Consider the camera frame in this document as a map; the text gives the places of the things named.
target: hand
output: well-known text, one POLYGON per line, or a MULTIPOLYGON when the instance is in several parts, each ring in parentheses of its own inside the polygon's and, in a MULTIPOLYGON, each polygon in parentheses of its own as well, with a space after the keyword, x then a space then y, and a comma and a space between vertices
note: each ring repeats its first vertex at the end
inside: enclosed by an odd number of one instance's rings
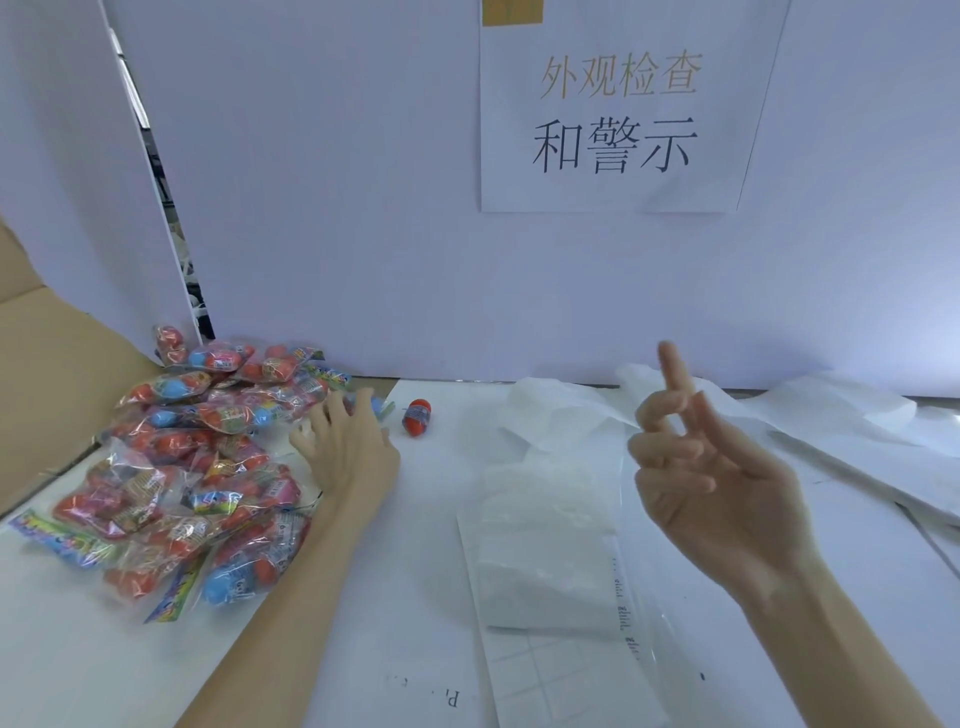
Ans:
POLYGON ((650 518, 745 609, 821 567, 800 482, 778 457, 723 420, 696 393, 677 348, 660 344, 667 390, 636 411, 628 448, 650 518), (686 435, 667 416, 679 414, 686 435))
POLYGON ((360 527, 373 520, 400 469, 400 453, 373 415, 372 394, 371 389, 357 392, 348 415, 344 393, 334 392, 308 414, 312 437, 300 429, 290 433, 290 444, 310 464, 324 497, 347 509, 360 527))

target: white wall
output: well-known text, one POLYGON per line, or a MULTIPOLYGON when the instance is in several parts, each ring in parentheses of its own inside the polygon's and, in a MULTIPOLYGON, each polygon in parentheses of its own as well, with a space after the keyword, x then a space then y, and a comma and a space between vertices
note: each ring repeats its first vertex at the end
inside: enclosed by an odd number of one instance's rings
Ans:
POLYGON ((44 282, 147 354, 192 332, 98 0, 0 0, 0 117, 0 210, 44 282))
POLYGON ((960 396, 956 0, 794 0, 730 215, 481 214, 476 2, 110 9, 221 335, 587 382, 669 336, 725 386, 960 396))

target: cardboard flap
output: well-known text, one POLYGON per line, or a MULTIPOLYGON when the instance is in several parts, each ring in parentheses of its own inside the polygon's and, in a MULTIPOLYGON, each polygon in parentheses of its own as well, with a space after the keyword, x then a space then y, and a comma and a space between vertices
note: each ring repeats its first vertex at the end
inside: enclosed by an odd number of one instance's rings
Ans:
POLYGON ((0 514, 86 450, 113 405, 158 366, 38 288, 0 304, 0 514))
POLYGON ((0 218, 0 303, 42 285, 13 231, 0 218))

